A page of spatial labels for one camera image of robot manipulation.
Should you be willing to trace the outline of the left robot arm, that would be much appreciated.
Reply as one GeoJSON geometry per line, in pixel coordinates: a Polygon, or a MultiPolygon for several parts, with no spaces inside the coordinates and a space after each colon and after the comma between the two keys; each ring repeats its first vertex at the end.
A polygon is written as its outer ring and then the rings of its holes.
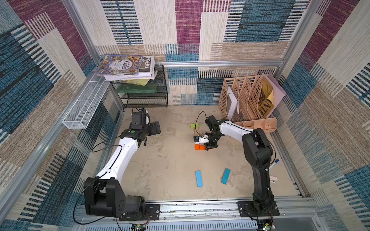
{"type": "Polygon", "coordinates": [[[90,216],[130,218],[144,216],[145,199],[142,196],[126,195],[121,186],[123,174],[142,142],[148,136],[161,133],[158,121],[144,126],[141,130],[126,129],[120,135],[117,149],[103,169],[94,178],[84,183],[85,211],[90,216]]]}

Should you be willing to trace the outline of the light blue building block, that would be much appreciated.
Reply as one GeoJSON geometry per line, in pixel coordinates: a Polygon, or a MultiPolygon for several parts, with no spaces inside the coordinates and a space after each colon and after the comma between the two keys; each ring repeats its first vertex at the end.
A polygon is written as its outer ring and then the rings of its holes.
{"type": "Polygon", "coordinates": [[[201,171],[197,170],[197,171],[195,171],[195,174],[196,174],[197,186],[202,187],[203,186],[203,181],[202,181],[201,171]]]}

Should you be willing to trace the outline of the green building block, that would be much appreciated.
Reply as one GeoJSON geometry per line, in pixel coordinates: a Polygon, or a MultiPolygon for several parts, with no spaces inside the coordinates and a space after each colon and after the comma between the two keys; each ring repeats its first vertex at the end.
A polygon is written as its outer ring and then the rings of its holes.
{"type": "Polygon", "coordinates": [[[195,128],[197,128],[197,127],[199,127],[199,124],[198,124],[198,123],[190,124],[190,128],[191,128],[191,129],[195,129],[195,128]]]}

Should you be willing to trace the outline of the teal building block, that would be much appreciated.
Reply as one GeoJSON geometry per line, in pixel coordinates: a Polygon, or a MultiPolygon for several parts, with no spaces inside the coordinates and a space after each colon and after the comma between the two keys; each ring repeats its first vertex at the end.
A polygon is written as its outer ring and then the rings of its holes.
{"type": "Polygon", "coordinates": [[[223,173],[222,179],[221,179],[222,184],[224,184],[224,185],[227,184],[230,173],[231,173],[231,170],[229,168],[226,168],[224,173],[223,173]]]}

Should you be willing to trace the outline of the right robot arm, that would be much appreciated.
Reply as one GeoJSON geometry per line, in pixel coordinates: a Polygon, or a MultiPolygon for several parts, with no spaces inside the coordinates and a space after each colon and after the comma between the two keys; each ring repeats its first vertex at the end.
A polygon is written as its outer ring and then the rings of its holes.
{"type": "Polygon", "coordinates": [[[252,168],[254,191],[251,201],[239,201],[238,209],[241,217],[257,220],[260,217],[274,218],[280,215],[278,206],[270,186],[270,163],[273,148],[264,130],[247,129],[227,119],[218,120],[214,116],[205,119],[210,132],[206,133],[208,142],[205,149],[218,147],[221,137],[227,135],[243,145],[244,156],[252,168]]]}

